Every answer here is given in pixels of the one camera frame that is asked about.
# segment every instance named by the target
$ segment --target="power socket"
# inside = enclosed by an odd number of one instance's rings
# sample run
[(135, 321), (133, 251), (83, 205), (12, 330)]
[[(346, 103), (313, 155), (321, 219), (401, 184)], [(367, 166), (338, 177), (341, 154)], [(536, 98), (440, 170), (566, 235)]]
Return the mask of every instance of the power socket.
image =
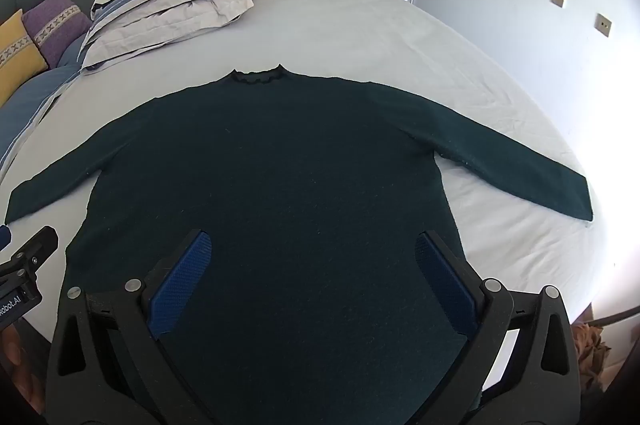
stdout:
[(611, 21), (598, 13), (595, 28), (604, 36), (608, 37), (609, 33), (611, 33)]

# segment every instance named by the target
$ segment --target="yellow pillow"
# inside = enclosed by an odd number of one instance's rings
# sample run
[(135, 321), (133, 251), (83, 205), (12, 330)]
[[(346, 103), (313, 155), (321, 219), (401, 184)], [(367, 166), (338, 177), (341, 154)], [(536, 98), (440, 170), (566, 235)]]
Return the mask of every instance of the yellow pillow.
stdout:
[(0, 107), (24, 82), (47, 69), (22, 25), (22, 10), (0, 26)]

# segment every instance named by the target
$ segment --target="purple pillow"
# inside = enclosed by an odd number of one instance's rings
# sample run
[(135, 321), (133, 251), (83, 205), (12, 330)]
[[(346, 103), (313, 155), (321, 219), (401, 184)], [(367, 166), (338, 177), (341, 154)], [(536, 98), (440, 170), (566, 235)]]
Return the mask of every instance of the purple pillow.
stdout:
[(27, 33), (50, 69), (66, 48), (91, 27), (91, 21), (71, 0), (46, 0), (22, 15)]

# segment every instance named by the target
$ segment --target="long-sleeve shirt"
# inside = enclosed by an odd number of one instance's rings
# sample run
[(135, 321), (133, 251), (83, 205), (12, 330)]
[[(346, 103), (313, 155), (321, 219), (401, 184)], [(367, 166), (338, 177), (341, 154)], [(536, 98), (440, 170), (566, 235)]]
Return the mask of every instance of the long-sleeve shirt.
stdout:
[(6, 220), (100, 170), (63, 293), (144, 278), (204, 230), (211, 263), (161, 342), (223, 424), (401, 424), (465, 342), (414, 256), (418, 234), (436, 230), (463, 257), (434, 152), (593, 218), (584, 177), (451, 109), (276, 68), (233, 72), (105, 125), (19, 185)]

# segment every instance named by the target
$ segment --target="crumpled brown object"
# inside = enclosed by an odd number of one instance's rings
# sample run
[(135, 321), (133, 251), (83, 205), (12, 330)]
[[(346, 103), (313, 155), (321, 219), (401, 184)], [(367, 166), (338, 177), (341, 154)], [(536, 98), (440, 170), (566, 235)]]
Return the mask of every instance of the crumpled brown object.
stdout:
[(587, 324), (571, 326), (574, 335), (575, 352), (578, 356), (580, 372), (580, 390), (587, 391), (594, 383), (601, 385), (600, 376), (604, 362), (609, 356), (610, 347), (602, 341), (602, 328), (593, 328)]

